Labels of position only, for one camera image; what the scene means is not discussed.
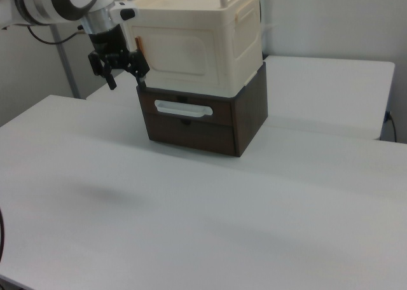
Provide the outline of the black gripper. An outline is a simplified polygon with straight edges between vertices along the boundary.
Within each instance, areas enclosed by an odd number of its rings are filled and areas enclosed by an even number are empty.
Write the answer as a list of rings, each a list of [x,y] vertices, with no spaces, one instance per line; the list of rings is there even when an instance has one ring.
[[[124,62],[123,69],[136,79],[140,88],[146,88],[145,80],[150,67],[140,50],[130,52],[127,49],[120,25],[88,36],[93,45],[93,51],[88,54],[88,59],[94,75],[103,77],[109,88],[114,90],[117,84],[109,62]]]

